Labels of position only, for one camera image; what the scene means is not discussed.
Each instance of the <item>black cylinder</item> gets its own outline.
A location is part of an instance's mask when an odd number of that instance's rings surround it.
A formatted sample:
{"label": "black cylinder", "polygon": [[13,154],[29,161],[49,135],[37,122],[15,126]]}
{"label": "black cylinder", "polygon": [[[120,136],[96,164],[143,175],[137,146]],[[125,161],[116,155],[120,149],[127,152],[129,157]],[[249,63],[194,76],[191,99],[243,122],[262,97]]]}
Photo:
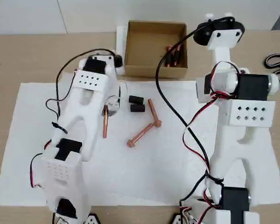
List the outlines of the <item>black cylinder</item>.
{"label": "black cylinder", "polygon": [[129,103],[131,104],[143,104],[143,97],[136,97],[136,96],[130,96],[129,97]]}
{"label": "black cylinder", "polygon": [[145,112],[145,105],[131,104],[131,112]]}

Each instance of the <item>bracket with holes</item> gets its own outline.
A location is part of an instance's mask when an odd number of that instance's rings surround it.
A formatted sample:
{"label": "bracket with holes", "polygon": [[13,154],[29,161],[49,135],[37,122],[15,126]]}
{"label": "bracket with holes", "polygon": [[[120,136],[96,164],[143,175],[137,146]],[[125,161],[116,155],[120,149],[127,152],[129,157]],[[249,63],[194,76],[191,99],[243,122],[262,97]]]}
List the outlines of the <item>bracket with holes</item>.
{"label": "bracket with holes", "polygon": [[223,102],[228,125],[271,127],[275,110],[274,101],[230,99]]}
{"label": "bracket with holes", "polygon": [[104,74],[78,70],[73,81],[73,87],[104,92],[109,77]]}

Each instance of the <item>cable tie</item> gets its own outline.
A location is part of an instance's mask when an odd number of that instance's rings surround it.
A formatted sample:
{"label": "cable tie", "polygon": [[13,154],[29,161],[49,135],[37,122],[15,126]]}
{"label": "cable tie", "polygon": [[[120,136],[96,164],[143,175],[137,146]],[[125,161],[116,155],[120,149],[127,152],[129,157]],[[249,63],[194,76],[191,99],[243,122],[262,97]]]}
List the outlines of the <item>cable tie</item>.
{"label": "cable tie", "polygon": [[224,184],[223,184],[224,178],[223,179],[215,178],[215,177],[211,176],[207,171],[205,171],[205,175],[208,178],[210,178],[213,182],[215,182],[216,184],[221,185],[222,187],[224,186]]}
{"label": "cable tie", "polygon": [[59,124],[57,124],[55,122],[52,122],[52,125],[53,125],[54,128],[58,128],[61,131],[63,131],[64,133],[68,134],[68,131],[65,128],[61,127]]}

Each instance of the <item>black cable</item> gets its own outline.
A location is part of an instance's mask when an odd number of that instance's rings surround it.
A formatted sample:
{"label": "black cable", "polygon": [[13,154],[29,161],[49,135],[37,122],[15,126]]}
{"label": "black cable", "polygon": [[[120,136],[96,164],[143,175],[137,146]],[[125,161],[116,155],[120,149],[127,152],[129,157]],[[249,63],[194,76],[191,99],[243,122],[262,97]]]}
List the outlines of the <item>black cable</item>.
{"label": "black cable", "polygon": [[102,50],[102,51],[106,51],[106,52],[109,52],[113,57],[115,56],[115,53],[109,49],[105,49],[105,48],[96,48],[96,49],[92,49],[92,50],[88,50],[86,52],[83,52],[77,56],[74,56],[73,58],[71,58],[67,63],[65,63],[65,65],[59,70],[58,72],[58,75],[56,77],[56,102],[57,102],[57,109],[58,109],[58,112],[57,112],[57,117],[60,116],[60,105],[59,105],[59,92],[58,92],[58,81],[59,81],[59,77],[62,73],[62,71],[65,69],[66,66],[68,66],[69,63],[71,63],[73,60],[75,60],[76,58],[78,57],[81,57],[83,55],[86,55],[86,54],[89,54],[91,52],[94,52],[94,51],[99,51],[99,50]]}
{"label": "black cable", "polygon": [[57,120],[59,119],[60,114],[58,114],[55,110],[49,108],[48,102],[51,101],[51,100],[54,100],[54,101],[56,101],[56,102],[58,102],[58,103],[61,102],[61,101],[64,101],[64,100],[68,97],[68,95],[70,94],[70,90],[71,90],[71,87],[72,87],[72,85],[73,85],[75,76],[76,76],[76,73],[74,73],[74,76],[73,76],[73,78],[72,78],[72,80],[71,80],[69,90],[67,91],[66,95],[65,95],[62,99],[50,98],[50,99],[47,99],[47,101],[46,101],[46,103],[45,103],[46,107],[47,107],[50,111],[53,111],[53,112],[56,114]]}
{"label": "black cable", "polygon": [[180,212],[180,215],[181,215],[181,224],[183,223],[183,216],[182,216],[182,202],[187,200],[189,197],[192,196],[192,194],[194,194],[195,190],[197,189],[197,187],[199,186],[199,184],[205,179],[206,177],[206,174],[204,174],[202,177],[200,177],[200,179],[196,182],[196,184],[194,185],[193,189],[191,190],[191,192],[185,196],[184,198],[180,199],[179,200],[179,212]]}
{"label": "black cable", "polygon": [[39,156],[39,155],[41,155],[42,153],[39,153],[39,154],[36,154],[33,158],[32,158],[32,160],[31,160],[31,162],[30,162],[30,186],[32,187],[32,188],[34,188],[34,185],[33,185],[33,173],[32,173],[32,162],[33,162],[33,160],[37,157],[37,156]]}
{"label": "black cable", "polygon": [[55,224],[55,212],[53,213],[52,224]]}
{"label": "black cable", "polygon": [[[212,26],[216,23],[219,23],[221,21],[225,21],[225,20],[230,20],[230,21],[235,21],[234,17],[228,16],[228,17],[223,17],[217,20],[213,20],[208,22],[205,26],[201,26],[197,29],[195,29],[194,31],[192,31],[191,33],[189,33],[188,35],[186,35],[184,38],[182,38],[178,43],[176,43],[170,50],[168,50],[166,52],[166,54],[162,57],[162,59],[160,60],[157,69],[155,71],[155,84],[157,86],[157,89],[159,91],[160,96],[163,98],[163,100],[165,101],[165,103],[168,105],[168,107],[172,110],[172,112],[181,120],[181,122],[185,125],[188,126],[187,122],[184,120],[184,118],[177,112],[177,110],[170,104],[170,102],[167,100],[167,98],[165,97],[164,93],[162,92],[161,88],[160,88],[160,84],[159,84],[159,72],[160,72],[160,68],[165,60],[165,58],[171,54],[177,47],[178,45],[182,44],[184,41],[186,41],[189,37],[191,37],[192,35],[194,35],[197,31],[204,29],[208,26]],[[188,131],[190,132],[190,134],[192,135],[192,137],[194,138],[194,140],[196,141],[196,143],[199,145],[199,147],[201,148],[201,151],[205,157],[205,160],[207,162],[207,164],[209,165],[209,158],[207,156],[207,153],[203,147],[203,145],[201,144],[201,142],[199,141],[199,139],[196,137],[196,135],[194,134],[194,132],[192,131],[192,129],[190,127],[188,127]]]}
{"label": "black cable", "polygon": [[194,194],[195,190],[197,189],[197,187],[199,186],[199,184],[205,179],[206,174],[203,174],[202,177],[200,177],[200,179],[196,182],[196,184],[194,185],[193,189],[191,190],[191,192],[185,196],[184,198],[179,200],[179,206],[182,207],[182,202],[186,201],[189,197],[192,196],[192,194]]}

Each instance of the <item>copper screw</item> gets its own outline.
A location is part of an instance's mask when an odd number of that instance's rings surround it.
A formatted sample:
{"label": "copper screw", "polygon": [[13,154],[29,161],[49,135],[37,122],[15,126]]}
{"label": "copper screw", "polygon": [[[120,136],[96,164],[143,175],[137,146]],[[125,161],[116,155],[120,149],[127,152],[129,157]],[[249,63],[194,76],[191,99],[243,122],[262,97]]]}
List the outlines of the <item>copper screw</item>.
{"label": "copper screw", "polygon": [[148,104],[149,104],[151,113],[153,114],[153,117],[154,117],[154,126],[160,127],[162,124],[162,121],[159,120],[157,112],[155,111],[155,108],[154,108],[154,104],[151,99],[148,99]]}
{"label": "copper screw", "polygon": [[103,129],[103,138],[107,138],[107,130],[108,130],[108,106],[104,106],[104,129]]}
{"label": "copper screw", "polygon": [[146,132],[148,132],[152,127],[154,126],[153,123],[150,123],[147,125],[142,131],[140,131],[134,138],[131,140],[127,141],[127,146],[130,148],[135,147],[135,143],[143,136],[145,135]]}

